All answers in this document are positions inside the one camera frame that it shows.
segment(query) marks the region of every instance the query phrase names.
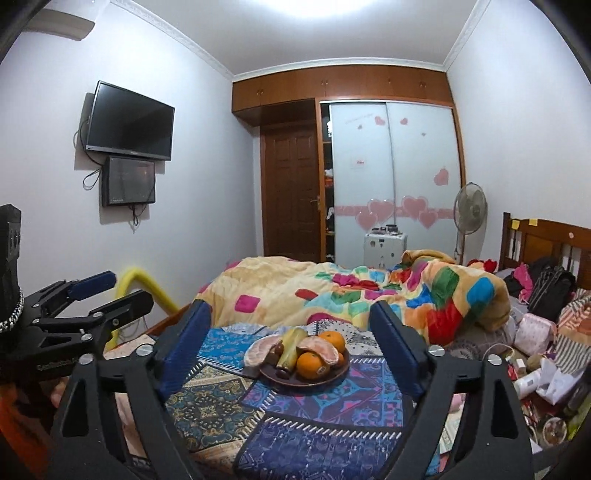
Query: wall-mounted tv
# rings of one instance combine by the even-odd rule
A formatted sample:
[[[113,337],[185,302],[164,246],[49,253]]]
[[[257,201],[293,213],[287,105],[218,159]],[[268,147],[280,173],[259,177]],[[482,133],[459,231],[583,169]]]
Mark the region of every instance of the wall-mounted tv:
[[[174,108],[109,83],[96,86],[85,148],[170,160]]]

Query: silver chain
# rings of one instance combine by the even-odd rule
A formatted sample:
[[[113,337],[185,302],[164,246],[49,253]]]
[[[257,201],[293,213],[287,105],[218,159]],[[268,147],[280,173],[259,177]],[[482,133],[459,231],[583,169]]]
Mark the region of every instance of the silver chain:
[[[12,328],[17,324],[17,320],[21,316],[22,307],[25,304],[25,297],[22,294],[22,290],[20,288],[18,289],[18,293],[18,303],[14,311],[12,312],[12,315],[8,317],[8,320],[0,322],[0,333],[9,332],[10,330],[12,330]]]

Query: ceiling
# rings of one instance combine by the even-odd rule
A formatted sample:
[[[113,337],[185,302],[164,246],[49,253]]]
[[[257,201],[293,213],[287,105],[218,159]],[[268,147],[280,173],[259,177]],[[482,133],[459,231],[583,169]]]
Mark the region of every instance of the ceiling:
[[[238,76],[288,63],[352,57],[441,66],[476,4],[476,0],[135,1]],[[281,4],[296,10],[280,11]]]

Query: pink bag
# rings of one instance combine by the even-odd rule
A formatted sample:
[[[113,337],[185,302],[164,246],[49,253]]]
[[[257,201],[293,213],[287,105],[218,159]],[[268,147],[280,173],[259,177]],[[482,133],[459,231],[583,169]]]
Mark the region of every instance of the pink bag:
[[[556,324],[533,313],[523,315],[514,345],[528,356],[544,353],[556,337]]]

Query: wooden cabinet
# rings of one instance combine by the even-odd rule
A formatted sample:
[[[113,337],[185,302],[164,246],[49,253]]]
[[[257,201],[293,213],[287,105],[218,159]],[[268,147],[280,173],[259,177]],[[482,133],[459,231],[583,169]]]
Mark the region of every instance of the wooden cabinet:
[[[387,65],[335,65],[290,70],[236,82],[232,111],[338,97],[397,97],[453,103],[445,72]]]
[[[236,82],[232,88],[232,112],[245,110],[261,104],[261,78]]]
[[[392,87],[392,67],[387,65],[367,65],[362,69],[363,85],[361,95],[370,98],[372,95],[392,96],[394,88]]]

